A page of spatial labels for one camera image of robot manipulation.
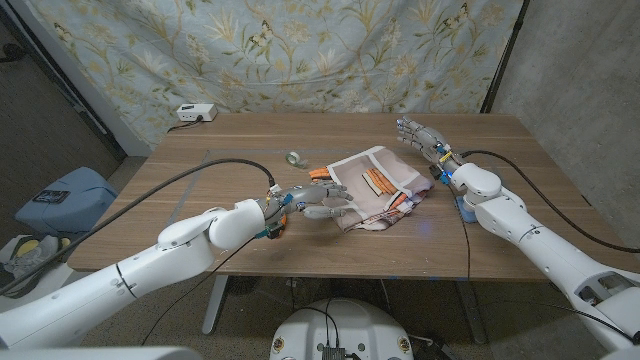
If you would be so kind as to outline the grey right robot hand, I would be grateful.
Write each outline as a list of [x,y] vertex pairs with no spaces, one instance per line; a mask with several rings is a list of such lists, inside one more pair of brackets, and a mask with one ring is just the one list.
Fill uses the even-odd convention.
[[465,164],[460,156],[453,152],[448,141],[433,128],[403,116],[396,120],[398,140],[417,149],[431,164],[445,172],[455,172]]

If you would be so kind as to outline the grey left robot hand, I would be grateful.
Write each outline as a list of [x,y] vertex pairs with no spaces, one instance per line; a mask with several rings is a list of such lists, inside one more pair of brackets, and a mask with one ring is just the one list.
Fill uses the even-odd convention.
[[353,196],[348,193],[346,186],[325,180],[272,191],[266,197],[257,199],[256,203],[262,209],[265,223],[271,224],[294,212],[301,212],[314,220],[344,216],[345,209],[322,205],[325,199],[333,198],[351,201]]

